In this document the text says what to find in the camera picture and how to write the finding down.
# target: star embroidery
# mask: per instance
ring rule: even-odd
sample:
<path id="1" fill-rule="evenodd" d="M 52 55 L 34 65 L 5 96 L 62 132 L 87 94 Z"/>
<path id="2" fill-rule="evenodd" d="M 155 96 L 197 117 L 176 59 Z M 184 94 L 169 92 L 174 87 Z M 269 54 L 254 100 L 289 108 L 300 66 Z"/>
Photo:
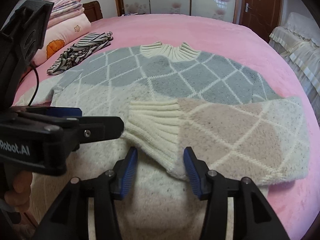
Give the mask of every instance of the star embroidery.
<path id="1" fill-rule="evenodd" d="M 79 31 L 80 31 L 80 26 L 77 25 L 77 26 L 75 27 L 75 32 L 79 32 Z"/>

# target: pink blanket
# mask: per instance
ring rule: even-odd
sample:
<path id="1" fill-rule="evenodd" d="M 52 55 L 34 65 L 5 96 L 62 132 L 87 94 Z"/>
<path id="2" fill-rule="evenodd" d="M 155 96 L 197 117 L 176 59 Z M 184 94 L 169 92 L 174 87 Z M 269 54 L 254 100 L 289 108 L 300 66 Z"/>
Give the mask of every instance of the pink blanket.
<path id="1" fill-rule="evenodd" d="M 266 42 L 244 26 L 185 15 L 137 15 L 101 19 L 92 24 L 92 31 L 113 32 L 111 45 L 99 52 L 155 41 L 179 46 L 186 41 L 193 49 L 231 58 L 258 71 L 272 89 L 283 97 L 299 96 L 303 102 L 310 136 L 309 175 L 302 180 L 271 186 L 268 201 L 291 240 L 303 237 L 320 210 L 320 130 L 295 74 Z M 41 81 L 49 77 L 46 70 L 68 46 L 38 67 Z M 18 89 L 15 102 L 35 84 L 36 79 L 31 73 Z"/>

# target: stack of folded blankets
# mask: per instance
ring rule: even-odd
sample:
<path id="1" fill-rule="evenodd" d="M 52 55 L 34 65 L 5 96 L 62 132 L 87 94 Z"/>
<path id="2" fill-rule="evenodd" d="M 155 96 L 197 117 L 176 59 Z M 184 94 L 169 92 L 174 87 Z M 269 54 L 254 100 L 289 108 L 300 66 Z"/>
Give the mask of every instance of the stack of folded blankets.
<path id="1" fill-rule="evenodd" d="M 54 0 L 53 2 L 44 46 L 33 58 L 36 66 L 40 66 L 63 47 L 91 30 L 91 23 L 84 14 L 81 0 Z"/>

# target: pink pillow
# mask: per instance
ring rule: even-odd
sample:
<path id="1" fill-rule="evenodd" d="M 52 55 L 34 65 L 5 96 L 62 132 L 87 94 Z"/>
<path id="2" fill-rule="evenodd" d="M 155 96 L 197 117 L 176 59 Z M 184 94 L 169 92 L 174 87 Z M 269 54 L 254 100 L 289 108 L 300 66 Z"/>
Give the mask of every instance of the pink pillow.
<path id="1" fill-rule="evenodd" d="M 36 66 L 47 61 L 65 45 L 87 34 L 91 30 L 91 23 L 84 13 L 60 22 L 47 29 L 42 49 L 38 49 L 33 58 Z"/>

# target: brown wooden door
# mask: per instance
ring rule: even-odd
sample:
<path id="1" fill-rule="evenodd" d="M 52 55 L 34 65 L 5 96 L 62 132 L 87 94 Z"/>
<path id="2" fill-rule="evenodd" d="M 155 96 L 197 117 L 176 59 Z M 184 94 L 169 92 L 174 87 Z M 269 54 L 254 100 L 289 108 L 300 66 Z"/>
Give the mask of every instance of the brown wooden door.
<path id="1" fill-rule="evenodd" d="M 245 0 L 242 10 L 244 10 L 242 25 L 269 42 L 269 35 L 278 26 L 281 0 Z"/>

